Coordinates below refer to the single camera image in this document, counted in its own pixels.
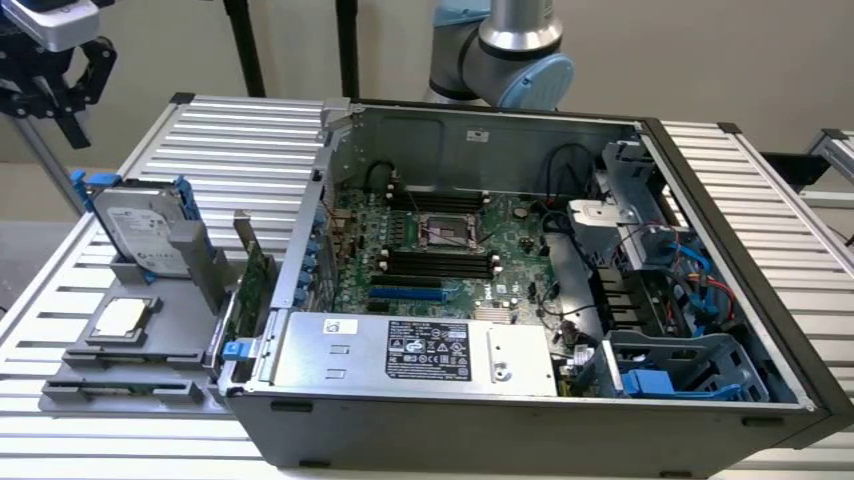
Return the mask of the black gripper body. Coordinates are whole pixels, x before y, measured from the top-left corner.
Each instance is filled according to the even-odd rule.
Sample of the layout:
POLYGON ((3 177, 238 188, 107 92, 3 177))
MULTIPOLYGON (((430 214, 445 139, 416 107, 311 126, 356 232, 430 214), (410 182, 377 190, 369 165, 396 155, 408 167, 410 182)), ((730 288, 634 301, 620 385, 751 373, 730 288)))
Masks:
POLYGON ((66 81, 75 49, 47 50, 23 32, 2 33, 2 112, 46 118, 79 112, 85 103, 66 81))

